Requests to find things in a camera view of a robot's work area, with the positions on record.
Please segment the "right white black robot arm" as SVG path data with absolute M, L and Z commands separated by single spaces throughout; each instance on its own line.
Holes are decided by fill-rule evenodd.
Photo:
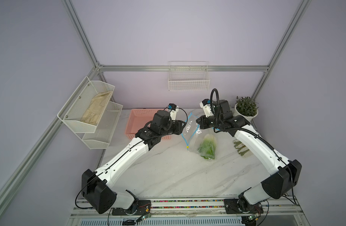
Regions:
M 215 133 L 226 132 L 243 143 L 263 164 L 269 177 L 239 195 L 237 208 L 249 212 L 260 202 L 269 198 L 279 199 L 297 185 L 302 165 L 289 160 L 269 142 L 256 133 L 255 128 L 243 116 L 234 116 L 226 100 L 219 99 L 217 89 L 200 103 L 204 115 L 196 122 L 203 130 L 212 128 Z

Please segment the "chinese cabbage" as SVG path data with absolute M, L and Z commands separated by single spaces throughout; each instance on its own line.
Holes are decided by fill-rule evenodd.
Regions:
M 217 140 L 214 135 L 206 134 L 203 140 L 200 142 L 197 152 L 198 154 L 207 159 L 214 160 L 216 152 Z

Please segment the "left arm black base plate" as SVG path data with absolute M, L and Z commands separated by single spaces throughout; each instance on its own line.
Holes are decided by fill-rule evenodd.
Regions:
M 127 210 L 122 208 L 113 208 L 111 215 L 112 216 L 130 216 L 130 215 L 142 215 L 150 210 L 151 208 L 151 200 L 138 200 L 134 201 L 131 207 Z

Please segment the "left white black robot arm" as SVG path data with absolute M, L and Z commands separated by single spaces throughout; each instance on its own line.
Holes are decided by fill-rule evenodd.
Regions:
M 107 164 L 82 174 L 79 194 L 99 214 L 110 208 L 129 211 L 132 215 L 138 209 L 139 199 L 129 190 L 115 191 L 115 183 L 123 173 L 141 156 L 161 142 L 162 137 L 180 135 L 187 121 L 176 119 L 180 107 L 170 104 L 168 108 L 158 110 L 153 119 L 139 129 L 130 143 Z

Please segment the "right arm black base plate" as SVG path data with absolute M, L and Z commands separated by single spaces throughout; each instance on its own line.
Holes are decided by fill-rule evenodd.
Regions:
M 263 214 L 260 202 L 249 204 L 243 198 L 224 199 L 224 207 L 227 214 Z

